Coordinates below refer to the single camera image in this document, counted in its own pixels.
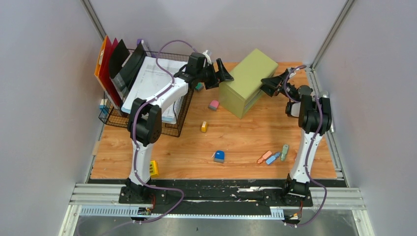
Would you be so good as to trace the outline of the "green drawer cabinet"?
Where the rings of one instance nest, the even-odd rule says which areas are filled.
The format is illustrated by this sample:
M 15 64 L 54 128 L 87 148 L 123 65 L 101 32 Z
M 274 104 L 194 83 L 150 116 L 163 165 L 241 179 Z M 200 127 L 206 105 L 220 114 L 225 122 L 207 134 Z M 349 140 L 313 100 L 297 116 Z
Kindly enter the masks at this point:
M 259 49 L 253 50 L 230 71 L 234 80 L 219 85 L 220 105 L 242 119 L 264 94 L 261 79 L 272 77 L 277 68 L 277 62 Z

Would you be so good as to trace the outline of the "green eraser block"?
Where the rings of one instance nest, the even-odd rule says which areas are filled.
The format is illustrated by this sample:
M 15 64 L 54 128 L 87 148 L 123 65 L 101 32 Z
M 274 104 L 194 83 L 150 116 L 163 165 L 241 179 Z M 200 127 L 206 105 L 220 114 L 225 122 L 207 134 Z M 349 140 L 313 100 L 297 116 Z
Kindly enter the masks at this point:
M 195 90 L 196 90 L 196 91 L 202 91 L 204 87 L 205 87 L 205 86 L 204 86 L 204 84 L 203 84 L 203 83 L 198 83 L 198 84 L 195 86 Z

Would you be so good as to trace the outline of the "pink eraser block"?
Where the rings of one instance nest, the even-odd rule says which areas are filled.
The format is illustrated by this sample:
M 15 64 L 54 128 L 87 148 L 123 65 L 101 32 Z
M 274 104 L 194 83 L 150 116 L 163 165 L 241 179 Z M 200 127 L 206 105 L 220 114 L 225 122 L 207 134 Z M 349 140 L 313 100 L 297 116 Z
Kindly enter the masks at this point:
M 209 108 L 210 110 L 212 110 L 212 111 L 217 111 L 218 106 L 219 106 L 219 101 L 217 101 L 217 100 L 212 100 L 212 101 L 209 103 L 208 108 Z

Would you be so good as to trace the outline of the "yellow eraser block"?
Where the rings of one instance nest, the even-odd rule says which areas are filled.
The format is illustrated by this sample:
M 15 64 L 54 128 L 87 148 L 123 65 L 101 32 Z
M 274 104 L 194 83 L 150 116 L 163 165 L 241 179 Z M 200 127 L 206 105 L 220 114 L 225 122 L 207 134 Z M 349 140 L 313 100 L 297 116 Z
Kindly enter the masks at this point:
M 206 121 L 203 121 L 201 125 L 201 132 L 206 133 L 208 129 L 208 123 Z

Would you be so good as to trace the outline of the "orange highlighter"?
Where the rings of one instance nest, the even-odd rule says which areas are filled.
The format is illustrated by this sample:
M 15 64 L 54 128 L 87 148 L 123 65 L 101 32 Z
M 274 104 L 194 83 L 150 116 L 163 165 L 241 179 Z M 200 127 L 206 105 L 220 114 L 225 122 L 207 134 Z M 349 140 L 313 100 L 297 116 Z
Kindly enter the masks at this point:
M 266 161 L 270 156 L 272 155 L 272 152 L 270 150 L 266 151 L 258 160 L 257 164 L 261 164 L 264 161 Z

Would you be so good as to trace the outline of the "blue clipboard with papers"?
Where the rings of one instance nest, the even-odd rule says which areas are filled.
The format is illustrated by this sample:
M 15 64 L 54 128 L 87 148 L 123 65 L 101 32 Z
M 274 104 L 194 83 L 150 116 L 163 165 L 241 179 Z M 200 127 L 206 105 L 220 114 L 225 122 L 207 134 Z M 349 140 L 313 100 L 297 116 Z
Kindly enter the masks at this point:
M 121 111 L 131 113 L 133 101 L 156 99 L 151 105 L 158 105 L 162 111 L 162 122 L 176 124 L 180 106 L 188 93 L 189 84 L 181 78 L 173 78 L 182 70 L 185 61 L 156 59 L 146 56 L 129 94 L 124 99 Z

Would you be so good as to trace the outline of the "blue highlighter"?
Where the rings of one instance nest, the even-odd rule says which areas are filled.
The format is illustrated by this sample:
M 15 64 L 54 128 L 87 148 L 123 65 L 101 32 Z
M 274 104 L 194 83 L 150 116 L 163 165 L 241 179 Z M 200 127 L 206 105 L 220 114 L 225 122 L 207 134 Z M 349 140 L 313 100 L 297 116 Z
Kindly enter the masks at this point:
M 281 152 L 276 152 L 276 153 L 274 153 L 273 155 L 271 155 L 270 157 L 268 157 L 268 158 L 265 160 L 265 163 L 266 163 L 267 165 L 272 164 L 275 160 L 277 160 L 277 159 L 280 157 L 280 155 L 281 155 Z

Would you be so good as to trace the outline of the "blue stamp block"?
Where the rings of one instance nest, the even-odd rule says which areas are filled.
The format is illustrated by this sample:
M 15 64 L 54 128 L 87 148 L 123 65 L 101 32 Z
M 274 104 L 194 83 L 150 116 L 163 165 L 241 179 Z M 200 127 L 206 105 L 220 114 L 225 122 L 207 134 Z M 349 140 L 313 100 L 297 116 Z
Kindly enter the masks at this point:
M 214 162 L 217 162 L 217 163 L 224 163 L 224 161 L 225 161 L 225 152 L 221 151 L 221 150 L 217 150 L 214 153 L 213 160 L 214 160 Z

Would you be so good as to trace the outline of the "black folder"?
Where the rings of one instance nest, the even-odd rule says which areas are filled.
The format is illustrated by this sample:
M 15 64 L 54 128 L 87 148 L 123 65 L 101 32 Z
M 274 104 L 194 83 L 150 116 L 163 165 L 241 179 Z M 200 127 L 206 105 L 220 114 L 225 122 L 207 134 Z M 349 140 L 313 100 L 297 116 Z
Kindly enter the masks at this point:
M 130 50 L 122 39 L 113 43 L 113 49 L 109 61 L 110 78 L 120 98 L 124 98 L 128 93 L 128 85 L 137 71 L 144 49 L 139 45 L 135 50 Z

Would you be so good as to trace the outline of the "black wire basket organizer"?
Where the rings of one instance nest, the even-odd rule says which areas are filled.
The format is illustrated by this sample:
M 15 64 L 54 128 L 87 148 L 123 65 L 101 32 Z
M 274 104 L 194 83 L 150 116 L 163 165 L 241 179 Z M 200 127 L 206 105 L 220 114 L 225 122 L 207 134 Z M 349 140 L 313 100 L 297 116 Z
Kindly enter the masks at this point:
M 159 56 L 159 59 L 171 59 L 175 61 L 187 62 L 188 56 L 183 54 L 162 52 Z M 168 118 L 162 118 L 162 134 L 173 137 L 180 136 L 193 93 L 194 89 L 188 89 L 186 95 L 175 101 L 172 104 L 172 107 L 166 110 L 167 112 L 173 112 L 174 116 L 172 120 L 169 120 Z M 98 117 L 99 120 L 106 125 L 126 129 L 129 122 L 129 114 L 123 113 L 120 110 L 114 108 L 110 101 L 107 101 L 107 107 L 108 114 L 105 115 L 100 112 Z

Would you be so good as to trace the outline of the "red folder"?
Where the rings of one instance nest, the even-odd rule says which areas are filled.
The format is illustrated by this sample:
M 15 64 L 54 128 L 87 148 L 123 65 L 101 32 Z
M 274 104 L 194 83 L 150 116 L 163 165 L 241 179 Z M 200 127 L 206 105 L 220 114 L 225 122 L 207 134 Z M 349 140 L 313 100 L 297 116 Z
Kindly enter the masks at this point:
M 110 50 L 110 56 L 113 53 L 113 51 L 114 51 L 114 49 L 113 49 L 113 45 L 112 45 L 112 48 Z M 107 88 L 108 91 L 107 91 L 106 95 L 107 95 L 108 99 L 111 101 L 113 107 L 120 110 L 122 100 L 121 100 L 113 82 L 111 81 L 110 73 L 109 73 L 110 56 L 109 56 L 109 59 L 108 59 L 108 62 L 107 62 L 108 70 L 106 70 L 106 72 L 108 72 L 108 75 L 106 76 L 106 79 L 108 79 L 108 85 L 107 85 L 108 86 L 108 88 Z

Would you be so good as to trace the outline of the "orange folder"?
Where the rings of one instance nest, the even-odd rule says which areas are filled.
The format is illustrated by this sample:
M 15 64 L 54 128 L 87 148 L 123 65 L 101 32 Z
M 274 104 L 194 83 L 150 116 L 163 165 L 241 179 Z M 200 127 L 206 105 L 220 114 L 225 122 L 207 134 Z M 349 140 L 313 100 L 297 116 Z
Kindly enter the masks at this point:
M 106 79 L 108 72 L 106 72 L 106 70 L 108 70 L 107 62 L 110 56 L 111 48 L 112 48 L 112 43 L 109 37 L 106 35 L 102 42 L 102 45 L 98 54 L 96 66 L 95 66 L 95 71 L 94 71 L 94 76 L 96 77 L 100 86 L 106 93 L 108 91 L 107 90 L 108 79 Z

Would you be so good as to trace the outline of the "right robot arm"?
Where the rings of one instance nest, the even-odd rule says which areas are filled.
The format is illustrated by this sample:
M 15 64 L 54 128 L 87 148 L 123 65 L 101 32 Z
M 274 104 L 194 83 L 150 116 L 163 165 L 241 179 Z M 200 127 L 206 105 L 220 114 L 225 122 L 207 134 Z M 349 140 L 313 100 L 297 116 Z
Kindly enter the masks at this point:
M 310 172 L 317 148 L 325 133 L 330 130 L 332 116 L 329 98 L 313 95 L 313 89 L 307 85 L 296 88 L 288 83 L 289 75 L 285 72 L 279 76 L 264 78 L 260 88 L 270 97 L 280 93 L 286 95 L 289 99 L 286 114 L 298 118 L 301 141 L 294 166 L 280 193 L 280 200 L 284 205 L 296 206 L 311 196 L 311 183 L 323 186 L 312 178 Z

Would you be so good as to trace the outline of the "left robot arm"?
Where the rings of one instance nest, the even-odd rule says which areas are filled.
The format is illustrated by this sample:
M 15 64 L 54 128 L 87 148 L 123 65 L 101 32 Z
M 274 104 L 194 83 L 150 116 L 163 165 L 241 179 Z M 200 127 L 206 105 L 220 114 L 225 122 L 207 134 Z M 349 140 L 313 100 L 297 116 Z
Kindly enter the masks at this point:
M 187 61 L 141 59 L 138 74 L 129 88 L 121 110 L 129 115 L 127 130 L 133 145 L 132 169 L 121 189 L 119 202 L 148 203 L 151 191 L 168 191 L 153 187 L 150 181 L 150 161 L 154 144 L 163 128 L 163 114 L 198 83 L 206 89 L 217 88 L 222 82 L 233 81 L 220 58 L 214 65 L 208 51 L 192 52 Z

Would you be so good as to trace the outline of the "green highlighter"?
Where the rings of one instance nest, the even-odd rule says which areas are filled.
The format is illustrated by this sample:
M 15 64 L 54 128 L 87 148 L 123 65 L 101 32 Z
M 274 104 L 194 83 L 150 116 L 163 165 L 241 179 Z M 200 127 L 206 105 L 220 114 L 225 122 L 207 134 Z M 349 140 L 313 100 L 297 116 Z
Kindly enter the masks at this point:
M 282 152 L 281 152 L 281 156 L 280 156 L 280 160 L 281 161 L 285 161 L 287 155 L 289 152 L 289 145 L 288 144 L 284 144 L 283 148 L 282 148 Z

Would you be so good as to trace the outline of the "yellow grid box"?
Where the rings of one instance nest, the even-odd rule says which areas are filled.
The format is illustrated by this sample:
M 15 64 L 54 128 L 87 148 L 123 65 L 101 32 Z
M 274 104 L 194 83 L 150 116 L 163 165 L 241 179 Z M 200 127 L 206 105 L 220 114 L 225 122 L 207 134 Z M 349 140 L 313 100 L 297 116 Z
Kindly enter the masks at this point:
M 158 164 L 155 160 L 152 160 L 150 162 L 149 174 L 150 174 L 150 177 L 158 177 L 159 176 L 159 168 L 158 168 Z

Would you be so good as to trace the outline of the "blue white block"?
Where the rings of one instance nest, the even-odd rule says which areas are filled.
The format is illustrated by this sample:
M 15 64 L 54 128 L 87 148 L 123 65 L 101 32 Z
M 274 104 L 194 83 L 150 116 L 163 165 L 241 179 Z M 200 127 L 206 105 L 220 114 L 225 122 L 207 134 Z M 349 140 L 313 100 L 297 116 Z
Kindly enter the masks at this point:
M 103 114 L 108 114 L 108 107 L 107 107 L 107 100 L 106 98 L 101 99 L 100 104 L 99 104 L 99 109 L 101 111 L 101 113 Z

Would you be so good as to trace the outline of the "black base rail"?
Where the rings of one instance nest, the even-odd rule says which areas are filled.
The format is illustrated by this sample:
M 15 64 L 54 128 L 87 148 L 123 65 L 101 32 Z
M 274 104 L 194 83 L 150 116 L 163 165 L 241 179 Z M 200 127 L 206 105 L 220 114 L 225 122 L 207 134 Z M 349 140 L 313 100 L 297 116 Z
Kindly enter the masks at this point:
M 304 200 L 297 197 L 285 197 L 282 193 L 283 179 L 152 179 L 149 185 L 155 189 L 138 190 L 124 179 L 90 181 L 93 184 L 110 186 L 116 184 L 118 204 L 155 204 L 154 213 L 164 213 L 183 196 L 182 202 L 173 214 L 204 215 L 266 215 L 271 207 L 313 207 L 319 206 L 314 200 L 315 190 L 319 194 L 328 192 L 326 203 L 330 202 L 330 193 L 337 187 L 346 188 L 346 184 L 336 180 L 324 180 L 320 187 L 311 184 L 309 194 Z

